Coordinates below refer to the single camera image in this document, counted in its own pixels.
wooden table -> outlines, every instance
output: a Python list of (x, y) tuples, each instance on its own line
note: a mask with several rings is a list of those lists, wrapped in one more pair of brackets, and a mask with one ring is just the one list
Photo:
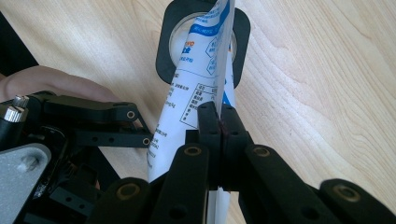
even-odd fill
[[(170, 0), (0, 1), (37, 61), (134, 102), (153, 131), (169, 86), (155, 58)], [(340, 177), (396, 213), (396, 1), (237, 0), (251, 34), (237, 110), (308, 184)], [(121, 176), (146, 151), (105, 148)], [(243, 223), (233, 194), (228, 223)]]

finger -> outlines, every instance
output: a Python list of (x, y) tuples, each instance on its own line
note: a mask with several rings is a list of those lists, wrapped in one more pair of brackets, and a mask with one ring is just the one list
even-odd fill
[(0, 100), (11, 99), (16, 94), (53, 91), (59, 95), (71, 95), (101, 102), (120, 99), (112, 91), (86, 78), (68, 75), (56, 69), (36, 66), (22, 70), (0, 81)]

